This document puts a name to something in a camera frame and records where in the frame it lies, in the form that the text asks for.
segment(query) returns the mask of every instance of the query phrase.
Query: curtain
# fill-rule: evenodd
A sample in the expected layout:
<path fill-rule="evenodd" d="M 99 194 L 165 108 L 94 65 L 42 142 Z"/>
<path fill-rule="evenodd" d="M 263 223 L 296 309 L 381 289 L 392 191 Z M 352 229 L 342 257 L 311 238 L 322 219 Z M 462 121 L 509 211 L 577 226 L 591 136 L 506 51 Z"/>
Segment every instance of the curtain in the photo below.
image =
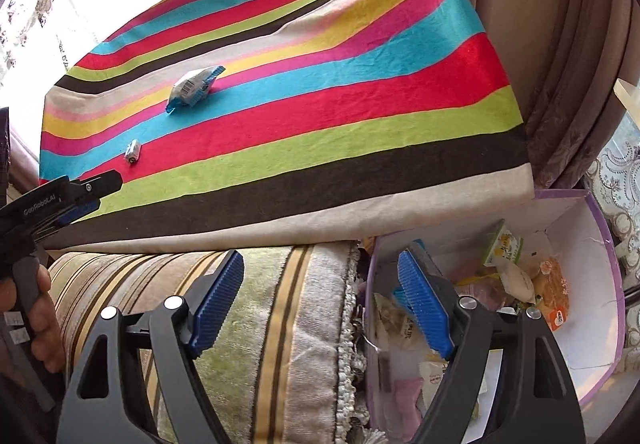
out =
<path fill-rule="evenodd" d="M 624 109 L 617 77 L 640 78 L 634 0 L 471 0 L 510 77 L 536 186 L 571 188 Z"/>
<path fill-rule="evenodd" d="M 0 103 L 10 107 L 9 175 L 20 192 L 38 185 L 44 94 L 97 43 L 71 0 L 4 0 Z"/>

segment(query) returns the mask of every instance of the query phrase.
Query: pink item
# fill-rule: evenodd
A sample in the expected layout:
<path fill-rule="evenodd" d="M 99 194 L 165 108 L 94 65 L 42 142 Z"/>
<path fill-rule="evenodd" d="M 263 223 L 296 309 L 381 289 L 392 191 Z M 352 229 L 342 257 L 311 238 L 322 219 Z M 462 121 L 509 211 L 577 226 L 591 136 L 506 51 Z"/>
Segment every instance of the pink item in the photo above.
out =
<path fill-rule="evenodd" d="M 422 389 L 422 377 L 417 379 L 396 380 L 394 393 L 396 404 L 402 415 L 402 440 L 409 442 L 422 422 L 420 411 L 415 407 Z"/>

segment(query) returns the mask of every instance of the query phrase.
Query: black gripper frame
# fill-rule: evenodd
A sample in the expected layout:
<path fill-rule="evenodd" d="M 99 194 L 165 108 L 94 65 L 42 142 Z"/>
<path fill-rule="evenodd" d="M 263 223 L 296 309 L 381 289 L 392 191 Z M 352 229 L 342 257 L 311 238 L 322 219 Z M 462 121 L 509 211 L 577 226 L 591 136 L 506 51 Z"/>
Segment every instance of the black gripper frame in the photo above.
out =
<path fill-rule="evenodd" d="M 411 444 L 460 444 L 489 350 L 502 349 L 497 391 L 478 444 L 584 444 L 580 405 L 556 339 L 536 311 L 462 308 L 452 284 L 425 274 L 449 315 L 454 353 Z"/>
<path fill-rule="evenodd" d="M 116 309 L 111 318 L 98 317 L 66 391 L 56 444 L 166 443 L 149 408 L 140 348 L 153 350 L 177 442 L 230 444 L 185 344 L 200 291 L 215 278 L 198 278 L 177 308 L 173 299 L 145 313 L 123 316 Z"/>

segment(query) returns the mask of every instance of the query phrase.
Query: small bottle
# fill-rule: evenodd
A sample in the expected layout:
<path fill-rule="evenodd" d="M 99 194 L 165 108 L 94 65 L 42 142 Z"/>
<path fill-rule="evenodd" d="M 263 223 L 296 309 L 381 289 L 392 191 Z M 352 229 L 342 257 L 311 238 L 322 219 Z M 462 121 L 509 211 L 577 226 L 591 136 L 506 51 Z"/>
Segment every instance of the small bottle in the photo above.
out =
<path fill-rule="evenodd" d="M 124 157 L 129 164 L 137 162 L 140 158 L 140 148 L 142 144 L 137 139 L 133 139 L 127 146 L 127 150 L 124 152 Z"/>

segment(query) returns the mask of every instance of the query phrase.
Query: fringe tassel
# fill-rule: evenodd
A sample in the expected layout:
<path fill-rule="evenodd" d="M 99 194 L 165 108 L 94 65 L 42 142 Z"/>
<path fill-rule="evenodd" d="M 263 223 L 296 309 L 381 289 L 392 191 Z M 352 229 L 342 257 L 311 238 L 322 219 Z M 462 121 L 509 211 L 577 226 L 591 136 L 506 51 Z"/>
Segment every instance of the fringe tassel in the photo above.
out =
<path fill-rule="evenodd" d="M 385 434 L 377 429 L 363 429 L 364 440 L 362 444 L 389 444 Z"/>
<path fill-rule="evenodd" d="M 353 380 L 351 361 L 356 357 L 356 352 L 353 348 L 351 315 L 356 305 L 355 279 L 359 256 L 358 248 L 354 244 L 349 255 L 342 323 L 338 340 L 338 399 L 335 413 L 335 444 L 346 444 L 347 433 L 351 429 L 351 416 L 355 410 L 356 389 L 351 384 Z"/>

